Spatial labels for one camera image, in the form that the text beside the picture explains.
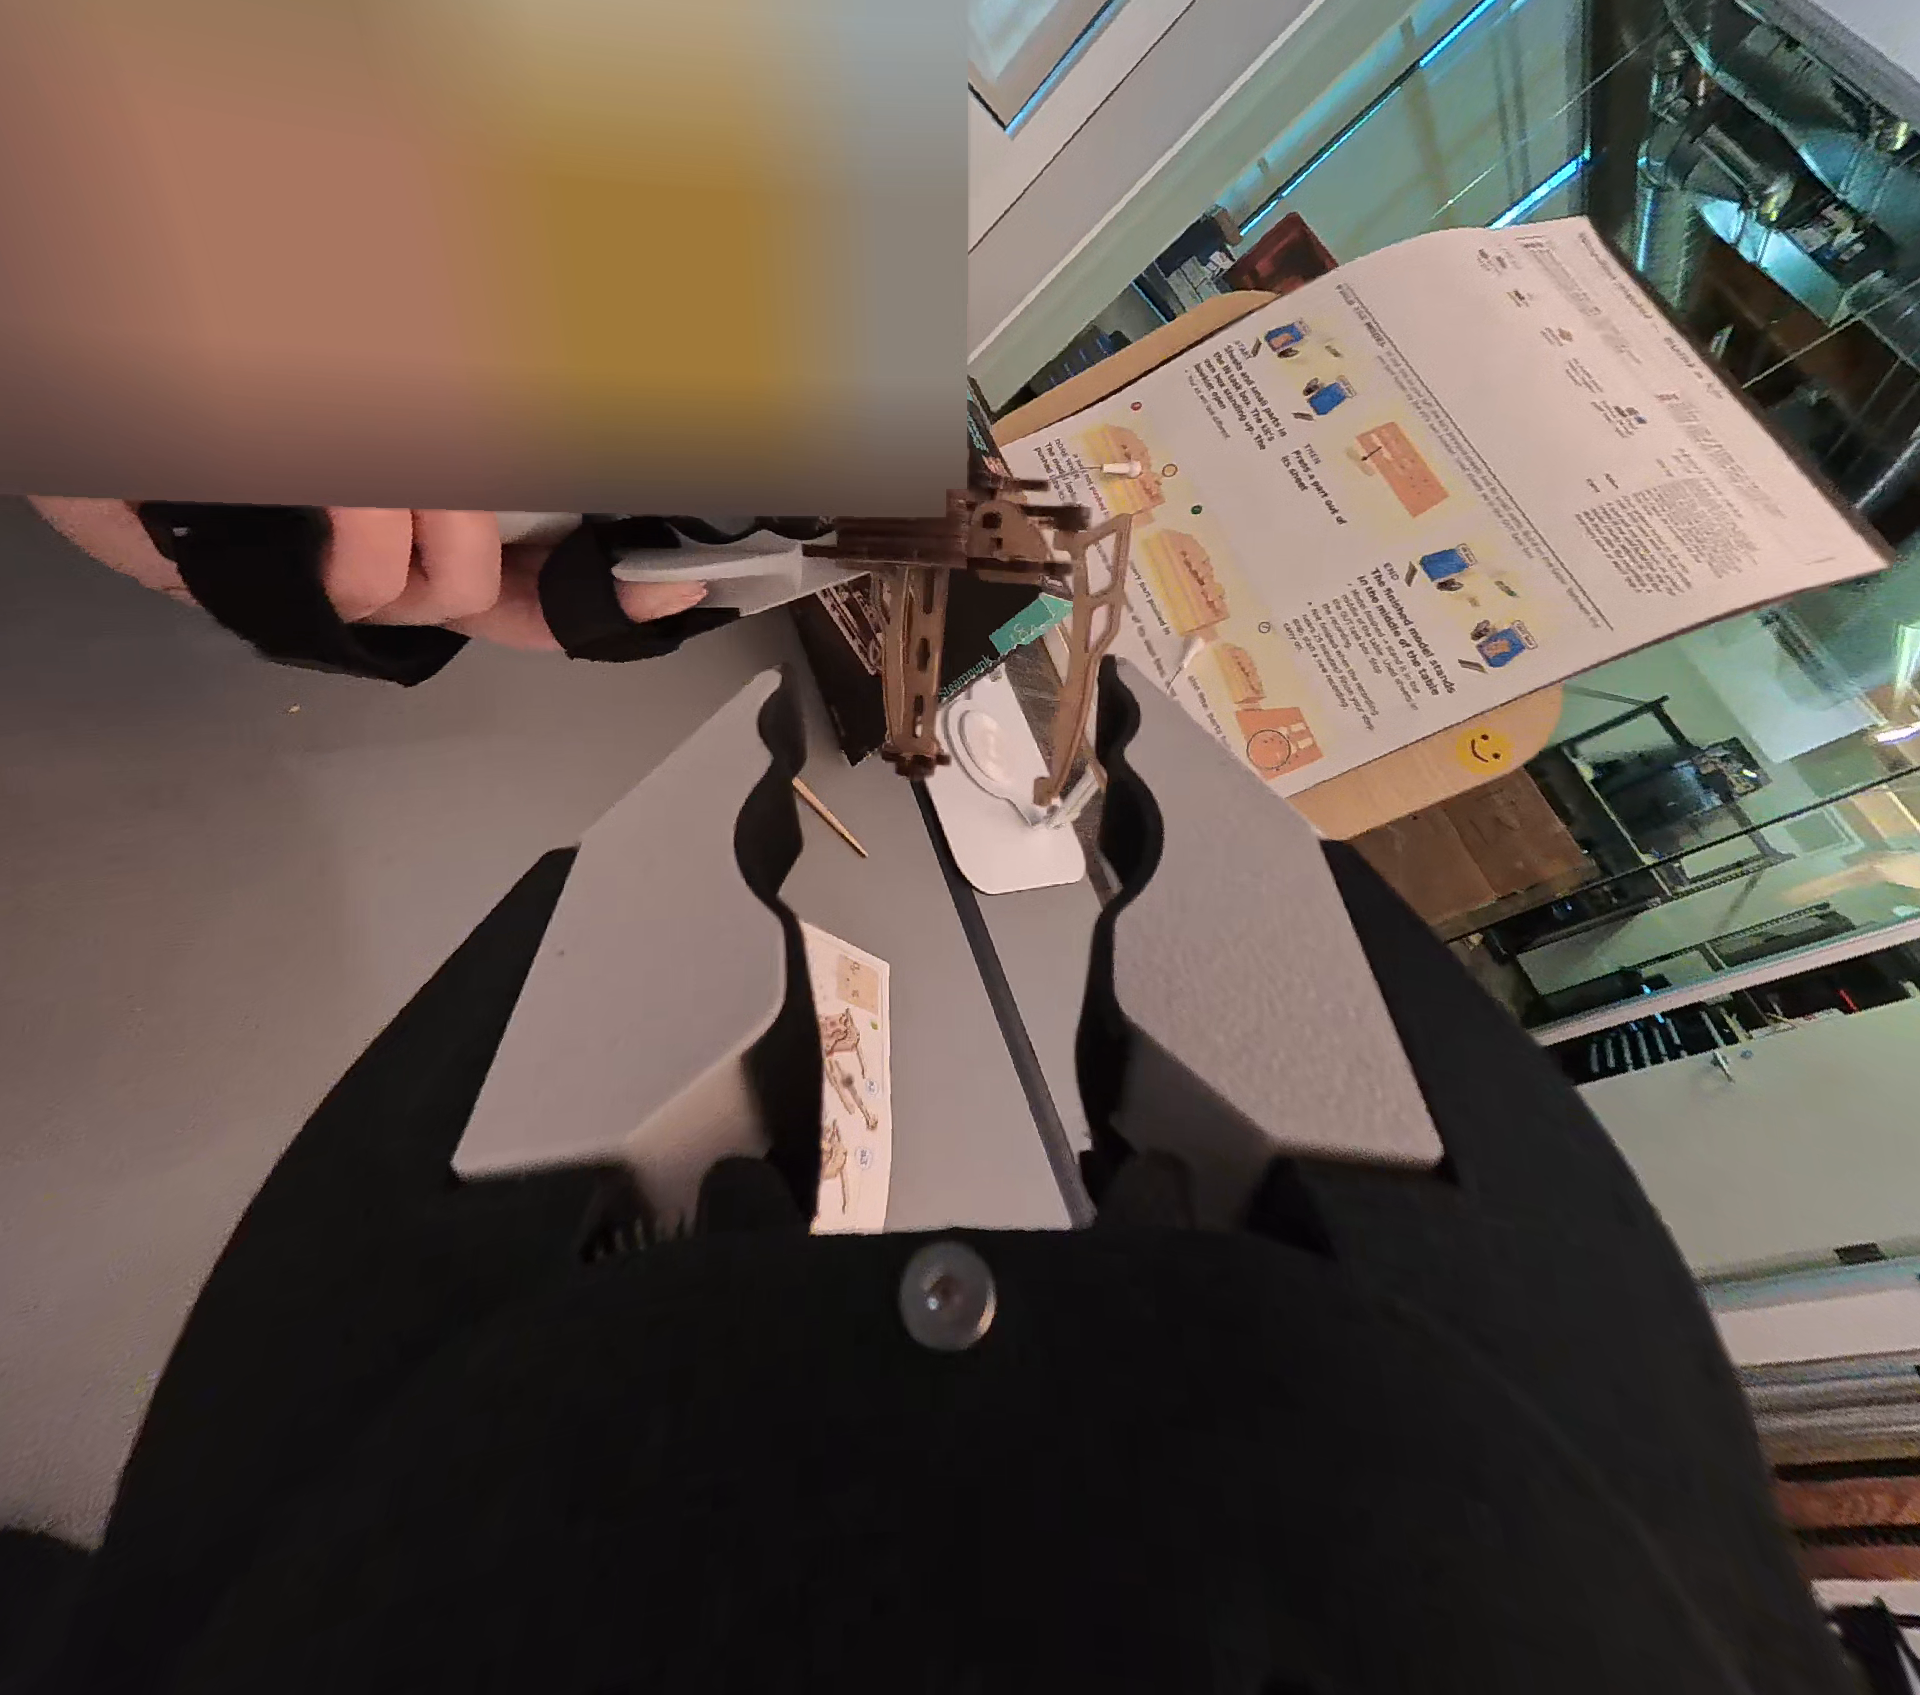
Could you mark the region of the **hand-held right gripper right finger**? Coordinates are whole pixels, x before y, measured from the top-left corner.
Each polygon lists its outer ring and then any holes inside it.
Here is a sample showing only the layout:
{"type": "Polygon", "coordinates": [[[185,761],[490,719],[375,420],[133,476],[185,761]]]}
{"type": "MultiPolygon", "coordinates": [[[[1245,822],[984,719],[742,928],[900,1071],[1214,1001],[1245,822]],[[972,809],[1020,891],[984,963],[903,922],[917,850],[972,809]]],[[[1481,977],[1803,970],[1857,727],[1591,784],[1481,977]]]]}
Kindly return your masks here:
{"type": "Polygon", "coordinates": [[[1197,1224],[1244,1224],[1279,1162],[1433,1176],[1443,1143],[1323,836],[1130,660],[1103,660],[1090,733],[1110,895],[1073,1081],[1094,1204],[1139,1157],[1197,1224]]]}

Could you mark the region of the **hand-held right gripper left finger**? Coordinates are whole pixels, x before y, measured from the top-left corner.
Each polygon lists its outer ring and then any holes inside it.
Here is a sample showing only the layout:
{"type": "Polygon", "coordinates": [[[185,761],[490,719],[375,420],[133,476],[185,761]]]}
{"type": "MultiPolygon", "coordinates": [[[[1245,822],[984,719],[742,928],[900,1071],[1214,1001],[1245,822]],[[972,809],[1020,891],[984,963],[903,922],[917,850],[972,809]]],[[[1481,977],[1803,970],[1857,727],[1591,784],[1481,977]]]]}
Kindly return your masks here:
{"type": "Polygon", "coordinates": [[[770,1162],[804,1215],[824,1036],[784,884],[804,856],[793,674],[755,674],[580,837],[453,1149],[467,1183],[621,1173],[690,1224],[717,1162],[770,1162]]]}

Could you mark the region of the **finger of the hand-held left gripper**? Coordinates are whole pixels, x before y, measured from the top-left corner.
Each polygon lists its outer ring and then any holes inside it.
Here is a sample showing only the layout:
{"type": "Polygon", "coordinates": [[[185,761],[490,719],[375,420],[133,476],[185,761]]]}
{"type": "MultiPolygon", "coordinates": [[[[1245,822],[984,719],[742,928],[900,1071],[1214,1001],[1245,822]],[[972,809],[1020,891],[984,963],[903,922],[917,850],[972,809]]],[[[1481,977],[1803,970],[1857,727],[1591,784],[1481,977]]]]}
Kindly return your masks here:
{"type": "Polygon", "coordinates": [[[850,582],[821,516],[622,516],[611,533],[611,579],[700,585],[708,610],[759,614],[850,582]]]}

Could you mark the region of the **brown wooden mechanical model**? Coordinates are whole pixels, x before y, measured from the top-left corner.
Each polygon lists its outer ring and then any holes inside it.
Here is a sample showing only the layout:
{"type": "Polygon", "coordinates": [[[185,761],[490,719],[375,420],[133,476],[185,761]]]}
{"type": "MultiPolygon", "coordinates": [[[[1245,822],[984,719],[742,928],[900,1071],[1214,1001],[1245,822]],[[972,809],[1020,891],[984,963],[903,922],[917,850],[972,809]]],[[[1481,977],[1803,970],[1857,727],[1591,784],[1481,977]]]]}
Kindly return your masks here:
{"type": "Polygon", "coordinates": [[[1032,781],[1032,805],[1041,822],[1065,809],[1087,739],[1096,669],[1123,626],[1132,531],[1130,513],[1094,523],[1087,507],[1051,503],[1045,483],[976,465],[931,520],[839,516],[828,545],[804,545],[808,559],[879,582],[879,756],[911,781],[948,764],[936,708],[949,576],[1034,585],[1068,600],[1068,669],[1049,727],[1049,771],[1032,781]]]}

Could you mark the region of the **black model kit box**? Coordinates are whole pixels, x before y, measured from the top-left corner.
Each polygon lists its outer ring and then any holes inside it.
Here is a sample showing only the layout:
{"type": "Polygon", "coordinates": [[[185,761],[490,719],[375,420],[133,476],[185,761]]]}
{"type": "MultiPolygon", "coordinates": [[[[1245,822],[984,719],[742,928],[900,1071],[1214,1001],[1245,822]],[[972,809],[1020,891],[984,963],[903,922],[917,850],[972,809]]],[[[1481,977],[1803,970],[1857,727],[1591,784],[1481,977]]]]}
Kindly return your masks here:
{"type": "MultiPolygon", "coordinates": [[[[994,465],[1013,475],[986,428],[979,403],[972,402],[966,410],[966,472],[958,489],[966,483],[976,465],[994,465]]],[[[943,512],[943,503],[948,497],[941,499],[941,507],[890,516],[931,520],[943,512]]],[[[1065,598],[1034,585],[994,585],[966,572],[949,576],[936,722],[941,702],[952,699],[984,674],[998,672],[1017,647],[1034,640],[1045,626],[1051,626],[1053,617],[1049,607],[1053,600],[1068,605],[1065,598]]],[[[879,756],[884,736],[879,698],[879,633],[884,626],[884,614],[876,576],[850,572],[849,585],[800,598],[790,612],[842,756],[853,764],[874,754],[879,756]]]]}

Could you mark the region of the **person's left hand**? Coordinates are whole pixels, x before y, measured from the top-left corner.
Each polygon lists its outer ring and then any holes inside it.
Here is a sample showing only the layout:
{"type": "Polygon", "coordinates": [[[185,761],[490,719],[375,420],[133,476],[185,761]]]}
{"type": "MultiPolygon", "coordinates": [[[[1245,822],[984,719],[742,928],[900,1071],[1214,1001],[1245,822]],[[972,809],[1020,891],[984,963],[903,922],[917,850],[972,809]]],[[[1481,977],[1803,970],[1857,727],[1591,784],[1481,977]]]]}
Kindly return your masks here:
{"type": "Polygon", "coordinates": [[[608,636],[628,623],[649,653],[673,653],[732,622],[708,610],[704,582],[628,582],[611,567],[631,554],[584,516],[504,536],[494,512],[327,507],[318,547],[325,600],[347,626],[444,629],[515,653],[563,653],[545,612],[545,567],[561,554],[588,557],[597,579],[591,614],[571,612],[569,633],[608,636]]]}

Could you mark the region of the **illustrated assembly leaflet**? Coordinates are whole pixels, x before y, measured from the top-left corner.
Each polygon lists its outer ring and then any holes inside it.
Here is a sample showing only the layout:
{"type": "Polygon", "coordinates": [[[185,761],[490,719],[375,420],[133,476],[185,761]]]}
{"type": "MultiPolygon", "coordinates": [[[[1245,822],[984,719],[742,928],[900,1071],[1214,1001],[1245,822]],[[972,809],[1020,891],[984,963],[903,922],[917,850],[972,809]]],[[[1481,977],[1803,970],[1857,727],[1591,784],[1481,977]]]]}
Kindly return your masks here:
{"type": "Polygon", "coordinates": [[[824,1047],[824,1143],[812,1231],[879,1234],[893,1176],[890,967],[804,922],[824,1047]]]}

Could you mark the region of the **white board stand base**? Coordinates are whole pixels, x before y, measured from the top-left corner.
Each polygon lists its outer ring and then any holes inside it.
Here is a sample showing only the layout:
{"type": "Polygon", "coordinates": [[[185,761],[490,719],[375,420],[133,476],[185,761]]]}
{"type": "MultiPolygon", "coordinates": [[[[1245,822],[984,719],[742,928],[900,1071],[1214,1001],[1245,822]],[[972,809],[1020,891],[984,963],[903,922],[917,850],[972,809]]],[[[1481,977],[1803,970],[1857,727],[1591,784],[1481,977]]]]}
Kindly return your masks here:
{"type": "Polygon", "coordinates": [[[1079,768],[1058,802],[1032,798],[1049,761],[1007,672],[984,674],[941,702],[936,733],[948,761],[925,789],[972,891],[998,898],[1087,881],[1073,826],[1096,795],[1096,768],[1079,768]]]}

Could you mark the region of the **printed instruction sheet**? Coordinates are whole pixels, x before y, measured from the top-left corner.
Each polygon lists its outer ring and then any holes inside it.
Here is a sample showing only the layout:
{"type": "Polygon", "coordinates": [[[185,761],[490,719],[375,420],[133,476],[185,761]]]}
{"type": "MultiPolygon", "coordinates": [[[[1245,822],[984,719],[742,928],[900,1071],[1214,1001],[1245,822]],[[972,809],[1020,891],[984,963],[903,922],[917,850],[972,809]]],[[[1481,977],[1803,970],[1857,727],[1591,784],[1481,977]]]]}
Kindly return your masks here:
{"type": "Polygon", "coordinates": [[[1588,221],[1221,296],[1007,418],[1128,516],[1110,655],[1279,795],[1888,567],[1588,221]]]}

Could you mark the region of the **red storage crate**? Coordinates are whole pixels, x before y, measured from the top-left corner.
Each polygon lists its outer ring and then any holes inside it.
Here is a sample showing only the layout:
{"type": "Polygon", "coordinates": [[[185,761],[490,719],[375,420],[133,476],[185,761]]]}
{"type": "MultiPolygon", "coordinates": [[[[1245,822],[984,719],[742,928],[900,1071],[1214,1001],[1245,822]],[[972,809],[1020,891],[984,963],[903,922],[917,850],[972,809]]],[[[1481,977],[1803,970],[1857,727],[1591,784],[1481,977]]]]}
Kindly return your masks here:
{"type": "Polygon", "coordinates": [[[1330,275],[1337,265],[1340,258],[1317,238],[1309,221],[1285,215],[1231,263],[1227,283],[1231,290],[1285,296],[1330,275]]]}

